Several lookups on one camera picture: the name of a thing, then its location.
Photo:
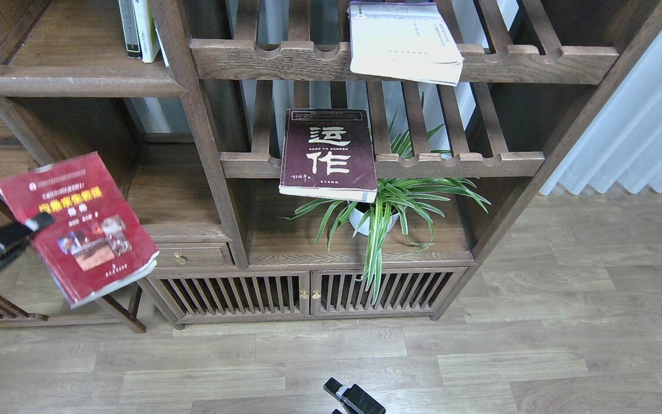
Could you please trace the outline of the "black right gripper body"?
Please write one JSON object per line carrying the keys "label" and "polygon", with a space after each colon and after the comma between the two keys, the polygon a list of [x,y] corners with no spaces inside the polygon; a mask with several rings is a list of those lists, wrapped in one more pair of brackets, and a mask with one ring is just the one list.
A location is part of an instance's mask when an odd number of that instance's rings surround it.
{"label": "black right gripper body", "polygon": [[331,389],[331,395],[341,403],[347,413],[387,412],[386,407],[378,403],[358,385],[352,385],[351,388],[341,385],[337,389]]}

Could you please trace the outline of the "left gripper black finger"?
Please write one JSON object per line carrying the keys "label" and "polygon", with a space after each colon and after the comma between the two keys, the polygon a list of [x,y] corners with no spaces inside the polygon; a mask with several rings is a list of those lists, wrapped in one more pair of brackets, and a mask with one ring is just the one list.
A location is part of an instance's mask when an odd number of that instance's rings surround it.
{"label": "left gripper black finger", "polygon": [[25,221],[25,225],[32,232],[39,232],[44,228],[52,225],[55,222],[55,218],[48,212],[40,212],[36,216],[29,218]]}

